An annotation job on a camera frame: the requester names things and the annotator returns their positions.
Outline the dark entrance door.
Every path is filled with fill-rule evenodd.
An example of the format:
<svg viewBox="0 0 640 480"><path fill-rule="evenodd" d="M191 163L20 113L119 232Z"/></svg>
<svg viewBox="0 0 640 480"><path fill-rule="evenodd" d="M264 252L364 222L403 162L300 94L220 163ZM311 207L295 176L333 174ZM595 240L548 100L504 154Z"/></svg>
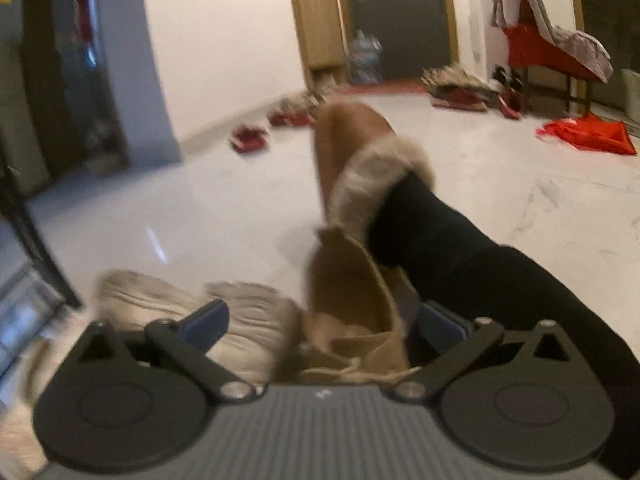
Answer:
<svg viewBox="0 0 640 480"><path fill-rule="evenodd" d="M451 62L445 0L349 0L354 29L382 46L385 79L418 78Z"/></svg>

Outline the brown fur-lined slipper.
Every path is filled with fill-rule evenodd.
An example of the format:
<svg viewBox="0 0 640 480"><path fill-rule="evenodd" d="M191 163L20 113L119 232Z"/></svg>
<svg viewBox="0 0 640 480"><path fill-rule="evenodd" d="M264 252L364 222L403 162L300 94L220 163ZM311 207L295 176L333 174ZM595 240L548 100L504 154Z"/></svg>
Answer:
<svg viewBox="0 0 640 480"><path fill-rule="evenodd" d="M415 174L429 190L435 174L426 151L369 105L330 101L314 125L324 218L360 244L398 183Z"/></svg>

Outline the beige chunky sneaker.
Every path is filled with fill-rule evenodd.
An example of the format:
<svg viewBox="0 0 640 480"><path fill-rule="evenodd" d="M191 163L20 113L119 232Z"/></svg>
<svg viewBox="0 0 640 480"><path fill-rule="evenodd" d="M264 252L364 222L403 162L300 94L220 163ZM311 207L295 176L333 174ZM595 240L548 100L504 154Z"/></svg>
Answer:
<svg viewBox="0 0 640 480"><path fill-rule="evenodd" d="M242 282L205 286L209 299L222 300L230 321L207 352L212 361L256 386L292 375L303 339L302 310L277 289Z"/></svg>
<svg viewBox="0 0 640 480"><path fill-rule="evenodd" d="M202 305L198 297L174 285L130 270L100 275L93 298L98 318L116 330L142 330L160 318L179 321Z"/></svg>

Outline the water bottle by door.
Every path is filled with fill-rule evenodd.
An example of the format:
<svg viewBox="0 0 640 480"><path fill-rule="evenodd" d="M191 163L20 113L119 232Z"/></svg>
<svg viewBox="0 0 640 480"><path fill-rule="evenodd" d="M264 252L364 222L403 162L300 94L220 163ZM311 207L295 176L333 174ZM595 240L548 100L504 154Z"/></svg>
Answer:
<svg viewBox="0 0 640 480"><path fill-rule="evenodd" d="M379 84L383 80L381 68L382 46L373 35L358 30L348 47L348 80L355 86Z"/></svg>

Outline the black trouser leg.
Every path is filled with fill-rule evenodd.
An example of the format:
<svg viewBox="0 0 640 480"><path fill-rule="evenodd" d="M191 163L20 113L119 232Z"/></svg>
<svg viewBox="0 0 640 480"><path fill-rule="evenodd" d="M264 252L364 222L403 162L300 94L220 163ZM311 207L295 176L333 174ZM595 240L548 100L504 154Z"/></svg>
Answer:
<svg viewBox="0 0 640 480"><path fill-rule="evenodd" d="M622 479L639 469L639 362L628 344L567 287L519 250L499 245L442 202L415 174L383 198L366 243L374 260L403 270L423 300L510 330L555 320L611 398L616 422L600 462Z"/></svg>

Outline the tan lace-up ankle boot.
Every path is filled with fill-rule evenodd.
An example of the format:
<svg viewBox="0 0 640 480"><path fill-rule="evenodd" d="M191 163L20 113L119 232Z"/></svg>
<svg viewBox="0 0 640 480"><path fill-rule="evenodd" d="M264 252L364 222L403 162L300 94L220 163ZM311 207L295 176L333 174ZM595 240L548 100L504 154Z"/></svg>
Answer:
<svg viewBox="0 0 640 480"><path fill-rule="evenodd" d="M397 304L369 253L339 228L318 233L306 279L307 384L395 385L416 371Z"/></svg>

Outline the red chair with clothes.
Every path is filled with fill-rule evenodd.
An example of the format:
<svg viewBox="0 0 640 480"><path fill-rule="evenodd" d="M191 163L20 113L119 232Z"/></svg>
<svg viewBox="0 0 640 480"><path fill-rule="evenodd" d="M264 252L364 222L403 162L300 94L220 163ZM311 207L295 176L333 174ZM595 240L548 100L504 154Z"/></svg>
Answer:
<svg viewBox="0 0 640 480"><path fill-rule="evenodd" d="M586 32L550 21L544 0L492 0L491 26L501 29L508 43L508 66L522 82L523 104L534 94L573 103L589 114L593 85L607 84L613 65L603 44ZM564 76L563 89L536 86L529 70L542 67Z"/></svg>

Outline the red cloth on floor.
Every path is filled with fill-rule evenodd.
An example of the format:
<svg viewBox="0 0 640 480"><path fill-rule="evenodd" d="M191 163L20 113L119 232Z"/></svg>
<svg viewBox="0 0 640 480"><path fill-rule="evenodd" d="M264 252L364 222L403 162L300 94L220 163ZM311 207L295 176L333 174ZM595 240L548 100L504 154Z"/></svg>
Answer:
<svg viewBox="0 0 640 480"><path fill-rule="evenodd" d="M576 150L634 156L637 150L623 122L609 122L596 114L546 122L536 130L541 138L555 138Z"/></svg>

